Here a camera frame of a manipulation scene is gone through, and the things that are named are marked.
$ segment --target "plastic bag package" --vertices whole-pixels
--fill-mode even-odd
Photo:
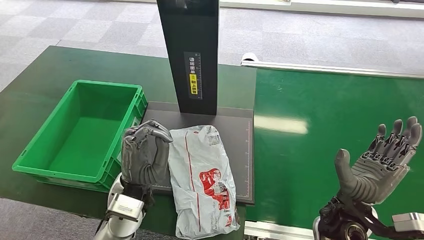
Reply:
[[[238,230],[236,185],[217,129],[204,125],[170,132],[175,235],[196,240]]]

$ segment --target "robotic hand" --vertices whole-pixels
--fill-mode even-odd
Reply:
[[[382,203],[408,173],[407,164],[421,141],[422,126],[415,116],[408,118],[400,135],[402,126],[402,120],[396,120],[386,139],[386,126],[378,126],[374,141],[352,168],[349,152],[338,151],[334,165],[340,189],[313,223],[315,240],[367,240],[372,232],[395,240],[424,239],[423,214],[394,215],[394,227],[387,227],[372,207]]]
[[[155,137],[156,154],[151,160],[149,136]],[[130,240],[140,227],[152,201],[152,185],[165,177],[170,132],[152,119],[125,131],[122,139],[121,172],[113,183],[105,219],[107,223],[94,240]]]

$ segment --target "black stand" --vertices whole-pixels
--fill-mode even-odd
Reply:
[[[157,6],[179,111],[216,115],[219,0],[157,0]]]

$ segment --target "black measuring pad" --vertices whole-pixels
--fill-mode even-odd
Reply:
[[[253,178],[253,110],[218,107],[217,115],[181,113],[176,103],[149,102],[142,122],[155,119],[167,129],[184,129],[212,125],[220,135],[228,156],[238,203],[254,204]],[[150,153],[156,152],[155,141],[149,141]],[[153,186],[155,192],[172,194],[170,172]]]

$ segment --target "green plastic crate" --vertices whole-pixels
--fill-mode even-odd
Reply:
[[[77,80],[12,169],[42,183],[108,192],[121,171],[124,130],[140,123],[147,104],[141,86]]]

